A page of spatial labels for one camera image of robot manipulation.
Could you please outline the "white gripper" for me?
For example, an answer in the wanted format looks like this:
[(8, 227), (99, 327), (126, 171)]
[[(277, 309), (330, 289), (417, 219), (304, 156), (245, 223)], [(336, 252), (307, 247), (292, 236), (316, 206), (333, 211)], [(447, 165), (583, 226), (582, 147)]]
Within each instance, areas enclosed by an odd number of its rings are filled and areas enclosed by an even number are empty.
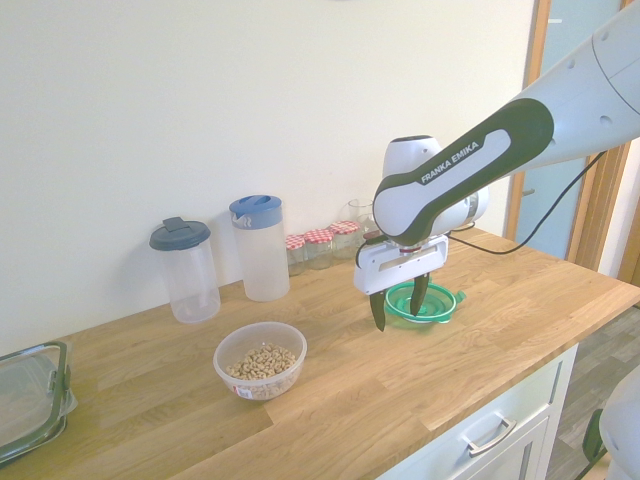
[(415, 250), (400, 248), (391, 241), (363, 246), (356, 256), (354, 285), (370, 295), (371, 313), (379, 331), (386, 327), (385, 290), (414, 279), (410, 314), (417, 316), (429, 287), (429, 273), (444, 266), (448, 247), (444, 235), (427, 240)]

